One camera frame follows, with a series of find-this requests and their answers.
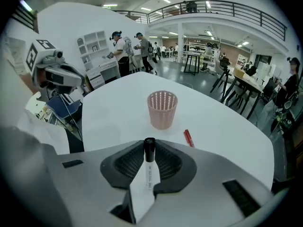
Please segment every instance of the metal railing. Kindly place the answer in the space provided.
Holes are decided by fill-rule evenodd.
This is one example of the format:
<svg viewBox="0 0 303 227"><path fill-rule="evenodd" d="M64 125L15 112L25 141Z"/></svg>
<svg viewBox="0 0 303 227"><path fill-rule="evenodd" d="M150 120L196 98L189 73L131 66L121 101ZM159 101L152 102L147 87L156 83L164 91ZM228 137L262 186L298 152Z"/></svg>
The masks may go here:
<svg viewBox="0 0 303 227"><path fill-rule="evenodd" d="M144 23L152 23L171 16L191 13L212 13L240 18L261 26L278 38L285 41L287 27L271 15L253 7L223 0L192 0L168 5L149 14L141 12L123 11L124 13L139 13L146 19Z"/></svg>
<svg viewBox="0 0 303 227"><path fill-rule="evenodd" d="M125 11L125 10L115 10L114 12L122 14L125 17L128 17L137 23L141 23L141 24L149 23L147 13L135 12L135 11Z"/></svg>
<svg viewBox="0 0 303 227"><path fill-rule="evenodd" d="M35 16L29 12L21 3L16 7L15 12L11 15L11 18L25 25L26 27L34 29Z"/></svg>

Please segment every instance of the basket rim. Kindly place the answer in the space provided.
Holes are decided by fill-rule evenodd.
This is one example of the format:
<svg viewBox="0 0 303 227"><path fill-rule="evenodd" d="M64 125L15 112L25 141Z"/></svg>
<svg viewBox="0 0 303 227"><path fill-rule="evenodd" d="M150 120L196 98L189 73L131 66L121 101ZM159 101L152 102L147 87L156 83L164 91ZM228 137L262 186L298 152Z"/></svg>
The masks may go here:
<svg viewBox="0 0 303 227"><path fill-rule="evenodd" d="M155 108L153 108L153 107L149 104L149 100L148 100L148 99L149 99L149 97L150 97L152 94L157 93L157 92L167 92L167 93L170 93L170 94L174 95L175 98L176 98L176 100L177 100L176 104L175 104L171 109L164 109L164 110L161 110L161 109L155 109ZM177 97L176 94L174 94L174 93L172 93L172 92L169 92L169 91L166 91L166 90L158 90L158 91L154 91L154 92L152 92L151 94L149 94L148 97L147 97L147 99L146 99L146 101L147 101L147 106L150 107L152 110L158 111L158 112L167 112L167 111L171 111L171 110L173 110L174 108L177 107L177 104L178 104L178 97Z"/></svg>

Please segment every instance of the backpack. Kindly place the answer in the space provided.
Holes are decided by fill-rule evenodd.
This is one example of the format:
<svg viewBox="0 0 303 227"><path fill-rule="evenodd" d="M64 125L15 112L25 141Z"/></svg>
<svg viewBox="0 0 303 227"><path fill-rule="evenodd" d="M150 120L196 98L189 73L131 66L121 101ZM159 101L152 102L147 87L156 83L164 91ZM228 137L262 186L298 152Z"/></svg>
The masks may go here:
<svg viewBox="0 0 303 227"><path fill-rule="evenodd" d="M152 44L148 42L148 53L152 53Z"/></svg>
<svg viewBox="0 0 303 227"><path fill-rule="evenodd" d="M134 51L133 51L133 48L132 48L132 41L128 37L124 37L123 39L125 41L125 48L124 48L125 52L128 54L128 56L133 56Z"/></svg>

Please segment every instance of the white table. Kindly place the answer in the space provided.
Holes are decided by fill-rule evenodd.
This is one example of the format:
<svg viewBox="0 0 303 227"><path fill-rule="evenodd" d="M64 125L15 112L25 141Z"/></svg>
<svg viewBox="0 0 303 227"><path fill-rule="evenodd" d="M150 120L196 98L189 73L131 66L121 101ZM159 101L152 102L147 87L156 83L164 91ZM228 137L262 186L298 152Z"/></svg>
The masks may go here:
<svg viewBox="0 0 303 227"><path fill-rule="evenodd" d="M147 97L157 90L171 91L178 97L174 122L164 131L153 128L149 119ZM198 91L137 72L84 97L85 151L147 137L187 145L185 129L189 130L196 148L229 159L271 189L274 152L269 138L232 109Z"/></svg>

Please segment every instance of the pink basket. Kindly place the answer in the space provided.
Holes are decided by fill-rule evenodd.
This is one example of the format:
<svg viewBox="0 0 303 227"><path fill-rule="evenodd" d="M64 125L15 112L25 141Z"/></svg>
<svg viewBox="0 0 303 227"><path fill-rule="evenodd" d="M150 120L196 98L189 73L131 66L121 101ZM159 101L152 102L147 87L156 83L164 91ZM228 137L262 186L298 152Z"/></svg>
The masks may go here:
<svg viewBox="0 0 303 227"><path fill-rule="evenodd" d="M156 91L147 98L151 124L158 130L168 129L175 116L178 98L168 91Z"/></svg>

